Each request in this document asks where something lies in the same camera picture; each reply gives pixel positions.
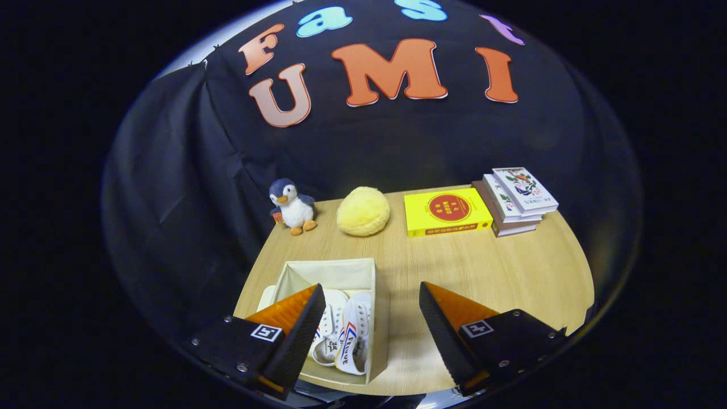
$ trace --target orange letter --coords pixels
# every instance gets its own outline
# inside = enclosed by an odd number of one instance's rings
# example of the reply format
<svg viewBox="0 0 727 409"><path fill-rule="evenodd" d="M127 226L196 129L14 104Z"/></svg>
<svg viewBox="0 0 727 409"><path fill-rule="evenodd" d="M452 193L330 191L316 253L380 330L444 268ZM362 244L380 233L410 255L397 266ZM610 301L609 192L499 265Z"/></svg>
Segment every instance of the orange letter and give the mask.
<svg viewBox="0 0 727 409"><path fill-rule="evenodd" d="M240 47L237 52L244 53L245 59L247 60L247 69L245 70L245 74L250 75L254 73L255 70L262 67L263 64L273 58L275 54L272 52L270 54L266 54L265 48L274 48L278 45L278 37L276 37L273 33L278 33L282 31L283 28L285 28L285 25L275 24L273 27L270 27L268 30Z"/></svg>
<svg viewBox="0 0 727 409"><path fill-rule="evenodd" d="M404 90L407 97L413 100L446 97L447 89L440 84L434 65L436 47L434 41L404 39L396 46L391 61L386 61L365 44L336 49L331 56L343 62L351 86L351 96L346 98L346 103L356 107L379 100L379 94L369 88L367 78L392 100L399 94L404 74L409 76L409 86Z"/></svg>
<svg viewBox="0 0 727 409"><path fill-rule="evenodd" d="M272 79L263 79L250 88L249 94L255 98L257 107L268 124L279 128L290 127L301 122L310 113L310 96L303 81L303 70L305 64L295 64L280 71L278 75L278 78L288 82L290 92L293 94L295 105L290 111L283 112L278 108L273 92L270 91L273 86Z"/></svg>
<svg viewBox="0 0 727 409"><path fill-rule="evenodd" d="M513 91L513 81L510 79L510 56L496 49L477 47L475 51L484 57L487 74L490 76L490 87L485 96L490 100L504 103L518 102L518 94Z"/></svg>

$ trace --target white book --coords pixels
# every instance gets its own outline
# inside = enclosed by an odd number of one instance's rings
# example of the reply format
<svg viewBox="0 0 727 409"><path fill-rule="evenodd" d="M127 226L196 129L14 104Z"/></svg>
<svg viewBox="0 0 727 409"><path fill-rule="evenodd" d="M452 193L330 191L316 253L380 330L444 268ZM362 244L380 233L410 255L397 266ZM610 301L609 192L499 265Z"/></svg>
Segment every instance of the white book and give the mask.
<svg viewBox="0 0 727 409"><path fill-rule="evenodd" d="M558 209L552 194L524 167L500 167L493 169L492 175L521 215L542 215Z"/></svg>
<svg viewBox="0 0 727 409"><path fill-rule="evenodd" d="M500 230L496 224L492 224L492 231L495 233L495 237L509 236L510 234L523 233L525 231L533 231L537 227L537 224L531 224L530 226L515 227L514 229Z"/></svg>
<svg viewBox="0 0 727 409"><path fill-rule="evenodd" d="M543 219L542 215L522 216L520 210L515 206L508 193L499 185L492 175L483 175L482 181L487 187L487 191L495 201L497 212L500 214L503 223L514 223L518 221L539 221Z"/></svg>

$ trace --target yellow plush ball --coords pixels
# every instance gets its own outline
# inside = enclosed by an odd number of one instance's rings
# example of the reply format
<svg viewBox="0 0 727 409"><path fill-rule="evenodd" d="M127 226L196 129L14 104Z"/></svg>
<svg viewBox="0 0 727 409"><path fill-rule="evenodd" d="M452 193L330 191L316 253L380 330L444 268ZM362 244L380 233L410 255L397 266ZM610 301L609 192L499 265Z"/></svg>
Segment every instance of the yellow plush ball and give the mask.
<svg viewBox="0 0 727 409"><path fill-rule="evenodd" d="M378 189L358 187L343 199L336 212L336 224L351 236L370 236L389 220L389 202Z"/></svg>

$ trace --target wooden table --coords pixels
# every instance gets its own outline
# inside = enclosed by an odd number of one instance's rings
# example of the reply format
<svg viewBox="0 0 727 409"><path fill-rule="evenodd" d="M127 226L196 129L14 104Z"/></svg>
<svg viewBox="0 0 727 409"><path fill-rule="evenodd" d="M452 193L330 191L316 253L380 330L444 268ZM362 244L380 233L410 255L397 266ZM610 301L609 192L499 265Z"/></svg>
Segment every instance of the wooden table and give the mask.
<svg viewBox="0 0 727 409"><path fill-rule="evenodd" d="M336 226L342 201L316 202L318 227L293 237L277 225L270 233L235 308L253 314L263 290L274 285L285 261L376 260L390 293L387 367L365 386L342 386L301 375L304 381L346 392L378 395L421 394L454 387L419 310L421 281L452 290L496 311L519 308L549 326L583 325L593 304L593 279L586 257L560 213L545 215L535 231L496 238L490 229L409 238L404 194L470 185L386 194L391 216L384 230L352 237Z"/></svg>

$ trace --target canvas shoe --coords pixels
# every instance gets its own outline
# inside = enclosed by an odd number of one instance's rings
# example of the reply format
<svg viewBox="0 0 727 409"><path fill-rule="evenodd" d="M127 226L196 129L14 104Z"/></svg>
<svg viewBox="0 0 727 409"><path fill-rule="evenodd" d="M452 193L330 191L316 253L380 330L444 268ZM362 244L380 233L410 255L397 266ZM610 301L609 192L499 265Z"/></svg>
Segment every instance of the canvas shoe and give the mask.
<svg viewBox="0 0 727 409"><path fill-rule="evenodd" d="M333 366L338 351L337 337L343 323L343 309L346 307L348 297L341 290L324 289L323 294L326 308L318 323L316 336L308 354L320 365Z"/></svg>
<svg viewBox="0 0 727 409"><path fill-rule="evenodd" d="M343 326L338 335L336 368L353 375L365 375L371 322L371 293L365 291L348 299L343 309Z"/></svg>

